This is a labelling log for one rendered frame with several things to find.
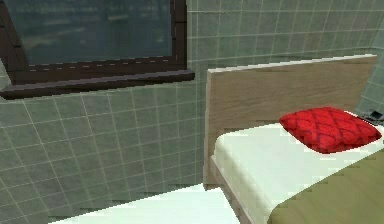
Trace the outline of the dark brown framed window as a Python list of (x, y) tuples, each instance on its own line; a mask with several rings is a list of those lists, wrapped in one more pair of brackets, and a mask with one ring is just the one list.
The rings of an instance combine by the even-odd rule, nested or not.
[(0, 0), (7, 100), (191, 81), (186, 0)]

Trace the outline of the red patterned pillow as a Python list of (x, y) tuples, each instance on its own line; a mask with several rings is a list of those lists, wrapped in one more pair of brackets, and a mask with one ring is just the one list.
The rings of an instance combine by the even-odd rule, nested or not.
[(373, 125), (333, 107), (286, 114), (282, 127), (313, 151), (332, 154), (368, 145), (382, 137)]

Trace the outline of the olive green blanket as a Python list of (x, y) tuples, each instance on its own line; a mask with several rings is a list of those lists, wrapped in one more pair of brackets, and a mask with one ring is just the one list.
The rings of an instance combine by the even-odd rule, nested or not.
[(384, 224), (384, 148), (280, 203), (268, 224)]

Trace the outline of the wooden bed with white mattress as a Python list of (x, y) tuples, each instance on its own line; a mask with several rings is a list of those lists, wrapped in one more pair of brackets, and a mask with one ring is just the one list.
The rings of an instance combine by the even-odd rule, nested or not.
[[(384, 148), (384, 126), (353, 114), (376, 58), (372, 54), (210, 69), (207, 72), (204, 187), (220, 188), (240, 224), (268, 224), (274, 208)], [(382, 134), (332, 154), (311, 150), (279, 119), (333, 107)]]

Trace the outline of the small black object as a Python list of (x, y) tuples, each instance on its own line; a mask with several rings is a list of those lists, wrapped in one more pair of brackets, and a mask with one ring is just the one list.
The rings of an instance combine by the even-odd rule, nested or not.
[(366, 116), (366, 119), (374, 124), (374, 125), (381, 125), (384, 126), (384, 114), (377, 112), (375, 110), (372, 110), (368, 113)]

